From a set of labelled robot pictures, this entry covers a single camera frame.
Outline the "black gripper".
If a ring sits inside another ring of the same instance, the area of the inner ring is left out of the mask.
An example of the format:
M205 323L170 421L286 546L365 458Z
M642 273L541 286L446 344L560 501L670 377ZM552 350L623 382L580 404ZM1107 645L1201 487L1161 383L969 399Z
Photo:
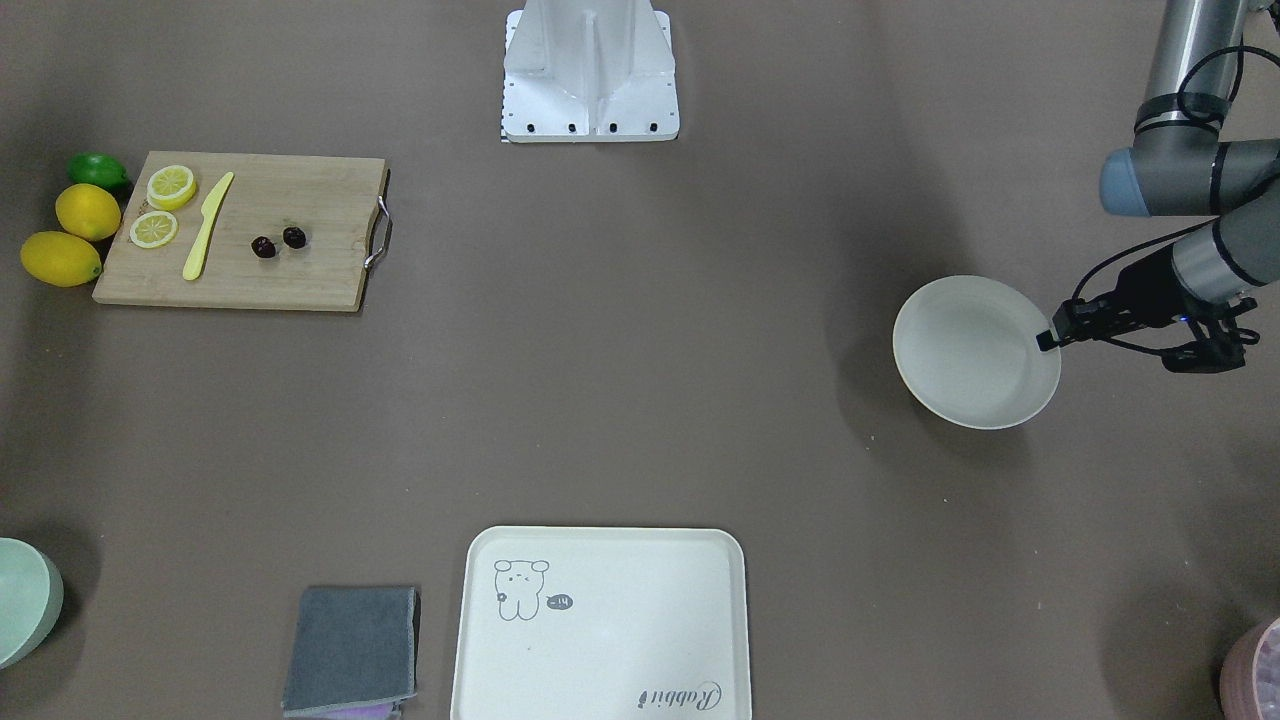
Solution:
M1185 287L1175 249L1161 249L1121 270L1114 291L1103 299L1069 299L1053 314L1050 328L1036 337L1041 352L1085 341L1128 346L1123 334L1139 329L1187 325L1193 341L1162 351L1167 372L1217 374L1245 365L1245 348L1260 334L1238 325L1238 315L1256 307L1230 297L1256 287L1239 264L1221 250L1183 250L1190 274Z

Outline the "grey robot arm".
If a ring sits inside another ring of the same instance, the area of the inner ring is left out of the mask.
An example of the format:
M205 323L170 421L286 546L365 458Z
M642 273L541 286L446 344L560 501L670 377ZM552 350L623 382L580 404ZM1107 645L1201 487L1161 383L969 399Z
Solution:
M1087 300L1073 291L1039 333L1042 352L1085 341L1133 350L1129 333L1180 323L1187 343L1147 348L1166 370L1244 365L1260 337L1239 318L1279 274L1279 143L1220 137L1245 58L1277 61L1245 42L1249 14L1276 20L1277 4L1166 3L1132 145L1106 158L1100 200L1117 217L1198 217L1199 224L1134 246L1135 261L1108 292Z

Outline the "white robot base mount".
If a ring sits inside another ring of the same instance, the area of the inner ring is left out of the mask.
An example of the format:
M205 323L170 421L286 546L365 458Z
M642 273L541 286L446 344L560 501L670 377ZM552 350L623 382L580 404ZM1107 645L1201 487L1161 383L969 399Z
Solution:
M504 23L500 137L637 143L678 137L669 15L649 1L527 1Z

